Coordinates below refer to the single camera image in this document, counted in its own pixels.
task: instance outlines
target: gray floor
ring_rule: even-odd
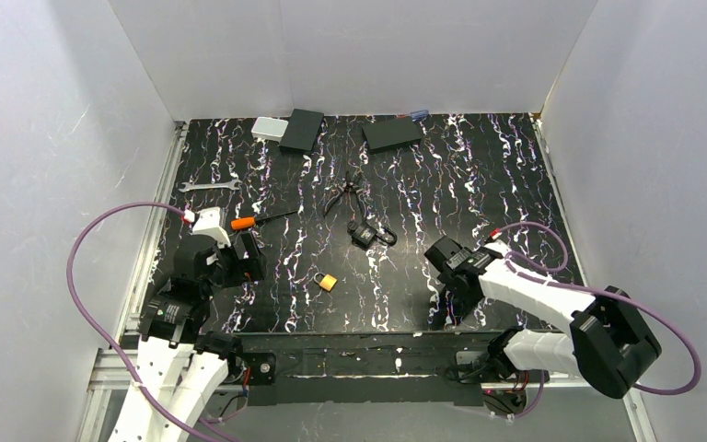
[[[125,390],[113,392],[100,441],[108,439],[124,397]],[[622,401],[591,389],[546,388],[538,407],[513,423],[481,413],[488,414],[482,408],[431,402],[299,403],[249,407],[222,430],[241,442],[635,440]]]

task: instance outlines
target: padlock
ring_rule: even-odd
[[[334,288],[334,285],[337,284],[337,278],[330,274],[316,273],[313,276],[313,282],[320,285],[324,290],[330,292],[331,289]]]

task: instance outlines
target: black pliers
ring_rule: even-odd
[[[330,199],[324,205],[324,217],[326,217],[326,215],[329,213],[334,204],[340,201],[340,198],[344,194],[352,193],[353,196],[356,198],[356,205],[359,206],[359,212],[362,213],[362,218],[367,219],[367,206],[365,204],[365,200],[362,197],[362,192],[364,192],[365,190],[359,187],[359,181],[361,180],[362,172],[354,173],[353,178],[351,178],[351,172],[346,170],[344,184],[338,184],[334,189],[332,189]]]

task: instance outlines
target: wrench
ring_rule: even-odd
[[[219,182],[219,183],[213,183],[213,184],[191,184],[189,182],[183,182],[180,184],[180,187],[178,188],[179,191],[185,193],[185,192],[190,192],[190,191],[204,191],[207,189],[229,189],[232,191],[238,191],[239,190],[239,184],[242,181],[240,180],[232,180],[228,182]]]

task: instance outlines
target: table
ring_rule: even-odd
[[[457,327],[435,313],[436,271],[423,254],[448,235],[475,248],[495,227],[530,220],[552,227],[569,243],[564,221],[527,114],[430,115],[417,122],[423,141],[369,155],[362,127],[393,116],[326,117],[310,155],[285,154],[272,141],[254,140],[254,119],[190,122],[176,184],[238,178],[242,190],[181,193],[170,203],[193,210],[221,206],[226,224],[241,216],[299,214],[254,228],[268,259],[268,278],[223,290],[205,330],[224,332],[412,332],[440,329],[501,330],[512,325],[547,328],[512,306],[483,299]],[[346,231],[358,216],[344,198],[326,218],[322,207],[346,171],[361,171],[370,224],[399,237],[394,247],[358,249]],[[148,295],[171,271],[170,252],[189,235],[168,217],[155,257]],[[534,230],[509,234],[512,247],[550,265],[561,260],[551,238]],[[312,279],[329,273],[339,282],[321,290]],[[580,282],[575,259],[558,279]]]

